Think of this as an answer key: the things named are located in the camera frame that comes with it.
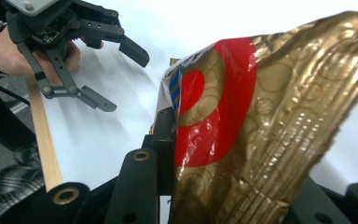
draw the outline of snack bag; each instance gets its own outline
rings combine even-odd
[[[171,223],[278,223],[358,99],[358,12],[223,39],[172,65]]]

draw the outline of screw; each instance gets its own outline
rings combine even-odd
[[[24,1],[24,7],[28,11],[34,10],[34,5],[30,1]]]

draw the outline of person's arm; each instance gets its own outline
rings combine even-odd
[[[80,50],[73,42],[67,43],[68,57],[65,60],[69,72],[74,72],[80,61]],[[55,85],[61,85],[53,65],[46,55],[35,52],[35,58],[41,65],[48,80]],[[5,24],[0,22],[0,77],[5,75],[12,76],[32,76],[34,71],[25,60],[24,56],[18,51],[17,46],[10,40]]]

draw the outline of gray floor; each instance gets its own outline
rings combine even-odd
[[[0,79],[0,86],[18,94],[22,97],[28,97],[26,83],[24,77],[5,77]],[[18,108],[14,110],[16,116],[32,131],[34,131],[34,124],[32,120],[31,109],[23,103],[14,101],[15,99],[0,92],[2,99],[8,103],[14,103],[11,108]],[[12,154],[5,147],[0,145],[0,169],[14,164]]]

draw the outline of plaid shirt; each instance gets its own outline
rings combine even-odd
[[[5,24],[0,21],[0,30]],[[37,144],[13,152],[16,165],[0,170],[0,216],[44,186]]]

